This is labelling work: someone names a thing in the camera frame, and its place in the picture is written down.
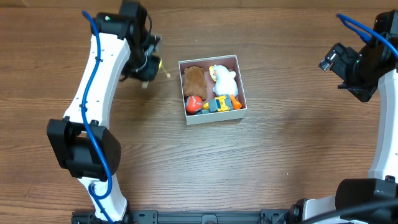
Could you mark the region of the yellow rattle drum toy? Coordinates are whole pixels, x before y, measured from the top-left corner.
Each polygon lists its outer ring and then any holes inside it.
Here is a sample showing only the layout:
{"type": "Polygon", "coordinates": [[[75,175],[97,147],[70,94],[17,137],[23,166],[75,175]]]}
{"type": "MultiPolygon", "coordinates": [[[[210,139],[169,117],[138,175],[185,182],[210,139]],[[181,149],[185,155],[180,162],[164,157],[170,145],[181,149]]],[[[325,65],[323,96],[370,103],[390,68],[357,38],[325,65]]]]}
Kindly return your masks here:
{"type": "MultiPolygon", "coordinates": [[[[171,77],[171,74],[165,69],[162,60],[161,60],[160,63],[159,63],[159,69],[162,70],[162,71],[166,74],[166,77],[167,77],[167,78],[170,78],[170,77],[171,77]]],[[[148,85],[149,85],[149,81],[143,81],[143,82],[142,82],[142,85],[141,85],[141,88],[142,88],[142,89],[146,89],[146,88],[148,87],[148,85]]]]}

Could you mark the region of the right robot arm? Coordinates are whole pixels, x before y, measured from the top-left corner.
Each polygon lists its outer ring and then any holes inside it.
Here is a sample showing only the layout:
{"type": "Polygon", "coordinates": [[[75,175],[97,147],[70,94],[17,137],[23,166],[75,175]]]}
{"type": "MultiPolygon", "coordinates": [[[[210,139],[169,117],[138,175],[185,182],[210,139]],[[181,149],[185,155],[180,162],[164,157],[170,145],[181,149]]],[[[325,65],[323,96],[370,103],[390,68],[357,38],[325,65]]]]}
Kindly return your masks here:
{"type": "Polygon", "coordinates": [[[397,223],[397,11],[376,16],[373,28],[337,14],[365,43],[359,51],[335,44],[319,63],[342,79],[361,102],[380,94],[377,146],[366,179],[345,179],[336,194],[303,199],[289,211],[287,223],[397,223]]]}

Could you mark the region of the brown furry plush toy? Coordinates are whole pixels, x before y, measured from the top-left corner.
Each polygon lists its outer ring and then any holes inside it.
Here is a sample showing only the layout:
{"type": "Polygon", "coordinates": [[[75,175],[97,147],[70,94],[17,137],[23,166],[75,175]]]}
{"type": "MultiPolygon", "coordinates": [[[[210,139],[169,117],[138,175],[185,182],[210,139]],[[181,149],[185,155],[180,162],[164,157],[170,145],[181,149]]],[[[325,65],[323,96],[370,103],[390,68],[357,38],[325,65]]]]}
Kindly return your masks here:
{"type": "Polygon", "coordinates": [[[184,70],[183,96],[199,96],[203,101],[207,99],[207,82],[204,68],[191,66],[184,70]]]}

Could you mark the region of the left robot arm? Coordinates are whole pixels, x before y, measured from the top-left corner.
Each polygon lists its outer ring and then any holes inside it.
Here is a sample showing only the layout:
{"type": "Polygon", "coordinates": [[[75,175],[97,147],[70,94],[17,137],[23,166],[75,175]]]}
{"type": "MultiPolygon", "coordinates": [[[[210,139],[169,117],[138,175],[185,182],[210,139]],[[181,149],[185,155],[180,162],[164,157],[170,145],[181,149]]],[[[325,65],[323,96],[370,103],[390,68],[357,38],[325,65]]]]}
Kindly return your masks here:
{"type": "Polygon", "coordinates": [[[162,67],[161,36],[137,1],[123,1],[116,14],[84,12],[91,28],[90,54],[78,90],[62,119],[51,119],[47,137],[62,169],[87,190],[95,209],[75,212],[72,223],[133,223],[116,171],[121,145],[109,130],[117,85],[128,79],[147,85],[162,67]]]}

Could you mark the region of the red ball toy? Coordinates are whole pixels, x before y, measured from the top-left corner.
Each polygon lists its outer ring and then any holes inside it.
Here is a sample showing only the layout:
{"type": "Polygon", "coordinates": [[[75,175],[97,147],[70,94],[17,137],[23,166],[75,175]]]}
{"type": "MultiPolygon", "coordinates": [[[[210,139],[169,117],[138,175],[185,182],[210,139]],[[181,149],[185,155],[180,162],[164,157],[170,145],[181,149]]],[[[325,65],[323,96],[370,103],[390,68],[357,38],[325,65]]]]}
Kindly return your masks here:
{"type": "Polygon", "coordinates": [[[188,114],[196,114],[203,108],[203,100],[196,95],[185,99],[185,109],[188,114]]]}

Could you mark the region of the yellow toy truck grey cannon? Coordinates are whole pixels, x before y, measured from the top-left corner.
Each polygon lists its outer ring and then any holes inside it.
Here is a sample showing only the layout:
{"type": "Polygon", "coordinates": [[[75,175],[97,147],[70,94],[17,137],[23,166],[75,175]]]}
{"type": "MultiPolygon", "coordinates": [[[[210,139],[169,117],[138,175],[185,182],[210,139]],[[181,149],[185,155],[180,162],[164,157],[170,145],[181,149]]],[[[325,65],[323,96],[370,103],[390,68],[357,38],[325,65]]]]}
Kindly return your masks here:
{"type": "Polygon", "coordinates": [[[225,112],[225,111],[232,111],[233,104],[231,101],[230,96],[222,95],[217,96],[210,100],[209,102],[205,103],[202,106],[197,114],[208,114],[208,113],[217,113],[217,112],[225,112]]]}

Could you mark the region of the white plush duck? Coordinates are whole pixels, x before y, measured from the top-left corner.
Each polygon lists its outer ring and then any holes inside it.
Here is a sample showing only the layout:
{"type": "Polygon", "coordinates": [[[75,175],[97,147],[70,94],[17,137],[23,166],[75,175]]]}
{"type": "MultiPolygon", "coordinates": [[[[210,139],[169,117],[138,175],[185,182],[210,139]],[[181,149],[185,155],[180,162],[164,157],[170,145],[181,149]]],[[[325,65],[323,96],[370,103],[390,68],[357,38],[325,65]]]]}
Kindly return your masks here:
{"type": "Polygon", "coordinates": [[[228,95],[231,98],[233,109],[240,110],[243,106],[236,99],[238,96],[238,86],[235,81],[236,72],[229,71],[223,65],[213,65],[209,67],[210,77],[215,82],[213,92],[216,96],[228,95]]]}

